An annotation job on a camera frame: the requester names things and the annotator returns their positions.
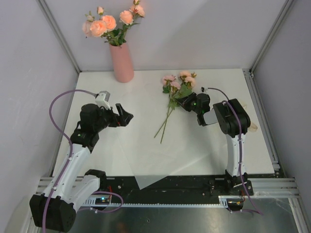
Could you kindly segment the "peach rose stem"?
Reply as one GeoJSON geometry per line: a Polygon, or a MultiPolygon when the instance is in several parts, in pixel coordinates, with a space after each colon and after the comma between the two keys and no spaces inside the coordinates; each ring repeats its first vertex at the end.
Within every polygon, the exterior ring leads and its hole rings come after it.
{"type": "Polygon", "coordinates": [[[120,46],[121,42],[119,42],[117,38],[120,32],[116,30],[117,23],[115,18],[111,15],[105,15],[105,10],[101,6],[97,7],[96,12],[99,16],[98,18],[93,16],[90,11],[86,17],[89,23],[88,32],[90,35],[93,37],[106,38],[107,43],[112,46],[120,46]]]}
{"type": "Polygon", "coordinates": [[[145,11],[140,4],[140,0],[134,0],[129,10],[120,13],[120,23],[122,24],[118,37],[118,46],[126,42],[125,37],[127,31],[134,25],[138,25],[136,20],[138,18],[145,18],[145,11]]]}
{"type": "Polygon", "coordinates": [[[195,72],[190,73],[189,71],[181,71],[176,77],[177,81],[181,84],[179,98],[186,97],[192,93],[193,88],[196,85],[196,76],[195,72]]]}

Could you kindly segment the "white wrapping paper sheet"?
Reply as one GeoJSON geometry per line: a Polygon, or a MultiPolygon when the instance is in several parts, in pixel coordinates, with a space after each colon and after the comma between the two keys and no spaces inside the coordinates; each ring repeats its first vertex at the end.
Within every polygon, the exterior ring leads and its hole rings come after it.
{"type": "MultiPolygon", "coordinates": [[[[221,93],[221,99],[213,99],[214,87],[205,87],[210,97],[210,108],[229,96],[221,93]]],[[[200,94],[197,84],[192,92],[200,94]]],[[[128,127],[118,135],[121,152],[129,162],[139,188],[145,188],[156,181],[183,169],[213,151],[212,145],[221,143],[224,135],[219,124],[200,126],[195,112],[187,112],[177,106],[168,118],[163,142],[163,130],[154,135],[165,120],[169,97],[162,93],[159,84],[138,87],[133,94],[125,94],[124,100],[134,115],[128,127]]]]}

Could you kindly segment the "cream printed ribbon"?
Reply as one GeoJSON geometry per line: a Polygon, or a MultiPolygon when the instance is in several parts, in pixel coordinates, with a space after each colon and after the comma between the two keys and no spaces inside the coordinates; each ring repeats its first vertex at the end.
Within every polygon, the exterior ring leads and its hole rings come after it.
{"type": "MultiPolygon", "coordinates": [[[[244,101],[240,101],[242,108],[246,111],[247,110],[247,104],[244,101]]],[[[255,123],[251,121],[250,126],[248,127],[248,131],[255,133],[258,130],[258,127],[255,123]]]]}

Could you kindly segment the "pale pink rose stem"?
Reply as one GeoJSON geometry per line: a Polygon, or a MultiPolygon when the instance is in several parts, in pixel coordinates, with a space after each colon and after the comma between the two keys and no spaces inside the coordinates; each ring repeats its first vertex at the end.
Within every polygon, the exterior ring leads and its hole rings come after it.
{"type": "Polygon", "coordinates": [[[92,37],[92,32],[90,30],[90,27],[92,25],[92,22],[94,21],[95,17],[91,14],[89,11],[89,14],[85,14],[86,21],[82,24],[82,31],[85,34],[86,38],[92,37]]]}

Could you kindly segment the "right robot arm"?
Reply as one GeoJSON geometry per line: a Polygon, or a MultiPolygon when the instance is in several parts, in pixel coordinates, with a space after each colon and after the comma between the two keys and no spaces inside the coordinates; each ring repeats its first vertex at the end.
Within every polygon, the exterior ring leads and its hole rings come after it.
{"type": "Polygon", "coordinates": [[[247,172],[243,161],[246,133],[251,125],[247,112],[237,99],[224,100],[210,108],[210,97],[205,93],[191,93],[177,100],[177,103],[187,112],[195,112],[200,126],[219,124],[227,140],[228,162],[225,179],[215,181],[210,185],[230,195],[237,194],[247,184],[247,172]]]}

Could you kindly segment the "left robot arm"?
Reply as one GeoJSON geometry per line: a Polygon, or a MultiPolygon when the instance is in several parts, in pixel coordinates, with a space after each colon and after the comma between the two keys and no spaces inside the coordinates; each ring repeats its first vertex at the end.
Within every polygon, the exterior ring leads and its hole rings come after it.
{"type": "Polygon", "coordinates": [[[34,223],[43,232],[54,230],[67,233],[89,196],[107,190],[103,171],[89,170],[77,186],[74,183],[83,164],[91,156],[99,133],[107,127],[125,127],[134,117],[121,104],[117,103],[116,108],[118,112],[114,113],[111,107],[96,104],[82,106],[80,121],[69,137],[69,149],[60,170],[42,194],[34,194],[30,199],[34,223]]]}

